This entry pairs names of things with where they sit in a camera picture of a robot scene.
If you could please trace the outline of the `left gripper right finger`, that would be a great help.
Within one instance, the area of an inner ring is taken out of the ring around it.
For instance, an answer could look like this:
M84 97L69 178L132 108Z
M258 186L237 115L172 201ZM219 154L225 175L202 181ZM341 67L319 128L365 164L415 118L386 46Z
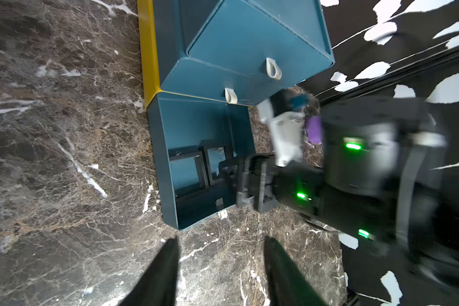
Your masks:
M325 305L325 301L306 281L284 247L266 236L264 262L270 305Z

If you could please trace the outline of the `teal three-drawer cabinet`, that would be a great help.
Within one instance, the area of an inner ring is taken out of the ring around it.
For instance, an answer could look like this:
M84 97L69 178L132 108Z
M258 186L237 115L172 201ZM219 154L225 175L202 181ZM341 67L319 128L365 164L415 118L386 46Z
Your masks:
M219 163L254 154L249 108L332 67L319 1L139 1L147 117L164 222L235 204Z

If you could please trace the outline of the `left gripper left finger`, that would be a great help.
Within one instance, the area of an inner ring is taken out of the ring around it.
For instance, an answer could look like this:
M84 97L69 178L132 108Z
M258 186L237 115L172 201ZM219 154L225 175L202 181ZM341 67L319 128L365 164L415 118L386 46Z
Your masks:
M169 238L119 305L176 305L180 248Z

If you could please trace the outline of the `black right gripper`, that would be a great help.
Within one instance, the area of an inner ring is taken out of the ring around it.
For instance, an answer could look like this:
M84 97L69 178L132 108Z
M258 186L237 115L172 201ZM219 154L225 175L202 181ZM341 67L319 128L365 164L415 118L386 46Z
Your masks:
M284 205L306 218L324 219L320 198L325 179L320 167L298 161L279 167L275 155L253 154L221 162L219 173L237 207L250 205L264 214Z

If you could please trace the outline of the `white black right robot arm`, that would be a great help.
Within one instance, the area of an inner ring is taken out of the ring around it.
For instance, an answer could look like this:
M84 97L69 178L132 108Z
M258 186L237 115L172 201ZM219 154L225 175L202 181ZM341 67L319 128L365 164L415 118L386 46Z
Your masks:
M378 253L397 247L414 273L459 290L459 185L442 178L449 141L427 102L362 96L323 107L321 168L302 159L302 113L259 107L274 153L219 164L238 206L285 205Z

